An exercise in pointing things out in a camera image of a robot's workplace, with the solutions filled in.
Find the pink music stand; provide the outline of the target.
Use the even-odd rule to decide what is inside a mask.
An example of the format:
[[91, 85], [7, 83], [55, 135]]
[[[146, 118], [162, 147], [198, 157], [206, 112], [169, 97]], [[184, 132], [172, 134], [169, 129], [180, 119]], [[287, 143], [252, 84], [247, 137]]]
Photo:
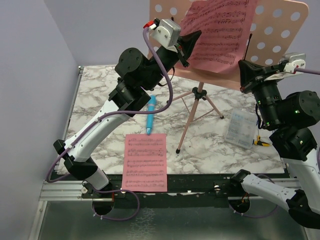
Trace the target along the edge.
[[160, 19], [160, 28], [149, 34], [176, 53], [175, 28], [182, 36], [201, 31], [186, 56], [186, 74], [200, 82], [239, 83], [242, 93], [254, 95], [263, 129], [299, 128], [283, 113], [277, 83], [306, 65], [305, 54], [287, 49], [308, 14], [308, 5], [295, 0], [153, 0], [150, 15]]

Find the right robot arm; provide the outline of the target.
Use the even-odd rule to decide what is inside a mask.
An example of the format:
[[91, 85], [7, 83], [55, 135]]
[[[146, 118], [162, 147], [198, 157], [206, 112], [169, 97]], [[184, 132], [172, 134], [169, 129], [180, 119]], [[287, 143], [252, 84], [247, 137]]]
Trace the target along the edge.
[[286, 210], [299, 225], [320, 227], [320, 163], [317, 142], [309, 127], [320, 121], [320, 99], [316, 92], [304, 90], [281, 98], [278, 82], [271, 79], [279, 73], [295, 74], [298, 67], [286, 67], [290, 61], [261, 66], [239, 60], [240, 91], [252, 93], [260, 111], [263, 129], [272, 131], [269, 137], [279, 156], [289, 165], [301, 188], [276, 185], [241, 169], [230, 179], [230, 191], [260, 196]]

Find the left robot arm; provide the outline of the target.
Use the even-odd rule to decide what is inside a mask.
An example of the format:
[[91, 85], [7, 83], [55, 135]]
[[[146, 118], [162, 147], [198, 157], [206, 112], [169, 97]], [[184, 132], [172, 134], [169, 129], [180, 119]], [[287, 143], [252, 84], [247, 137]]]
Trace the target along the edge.
[[173, 87], [168, 72], [177, 62], [188, 66], [187, 60], [202, 32], [197, 30], [179, 36], [174, 45], [175, 51], [163, 46], [154, 50], [147, 34], [148, 29], [145, 28], [142, 35], [153, 56], [148, 59], [135, 47], [123, 51], [114, 68], [119, 75], [117, 85], [108, 100], [78, 133], [66, 140], [58, 139], [53, 144], [58, 158], [64, 159], [67, 172], [77, 180], [89, 183], [101, 198], [110, 193], [110, 180], [92, 159], [92, 152], [118, 126], [134, 115], [144, 114], [142, 108], [151, 99], [147, 92], [154, 90], [163, 78], [167, 81], [169, 100], [153, 113], [161, 113], [170, 106]]

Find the pink sheet music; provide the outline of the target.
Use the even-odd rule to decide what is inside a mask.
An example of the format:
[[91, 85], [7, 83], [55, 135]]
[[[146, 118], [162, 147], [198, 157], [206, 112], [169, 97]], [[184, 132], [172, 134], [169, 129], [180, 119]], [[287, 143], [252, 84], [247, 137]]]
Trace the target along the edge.
[[191, 56], [193, 69], [227, 74], [243, 58], [256, 0], [194, 1], [181, 21], [181, 35], [201, 30]]

